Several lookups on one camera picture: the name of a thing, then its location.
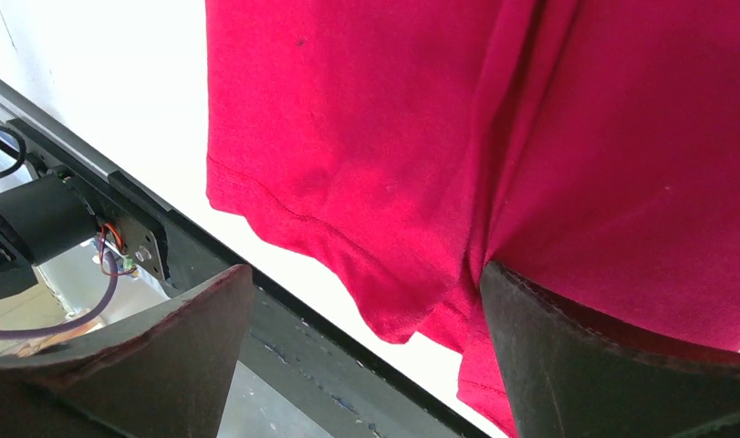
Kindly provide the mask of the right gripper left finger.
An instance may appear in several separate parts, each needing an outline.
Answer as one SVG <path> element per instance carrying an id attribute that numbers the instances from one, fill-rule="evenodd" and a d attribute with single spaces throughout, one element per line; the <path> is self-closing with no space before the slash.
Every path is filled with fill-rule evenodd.
<path id="1" fill-rule="evenodd" d="M 233 266 L 36 354 L 0 357 L 0 437 L 214 437 L 255 288 Z"/>

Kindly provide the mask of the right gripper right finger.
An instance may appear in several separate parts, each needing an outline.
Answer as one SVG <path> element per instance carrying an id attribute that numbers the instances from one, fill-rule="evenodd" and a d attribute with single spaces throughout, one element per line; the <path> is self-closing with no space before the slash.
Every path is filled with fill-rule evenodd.
<path id="1" fill-rule="evenodd" d="M 740 437 L 740 353 L 639 328 L 510 269 L 485 317 L 522 437 Z"/>

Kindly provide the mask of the red t shirt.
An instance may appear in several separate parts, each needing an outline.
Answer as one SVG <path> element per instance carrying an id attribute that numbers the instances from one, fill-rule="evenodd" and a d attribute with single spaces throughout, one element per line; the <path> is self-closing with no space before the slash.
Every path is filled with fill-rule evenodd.
<path id="1" fill-rule="evenodd" d="M 740 1 L 209 1 L 207 195 L 335 273 L 381 339 L 459 353 L 516 435 L 499 262 L 740 349 Z"/>

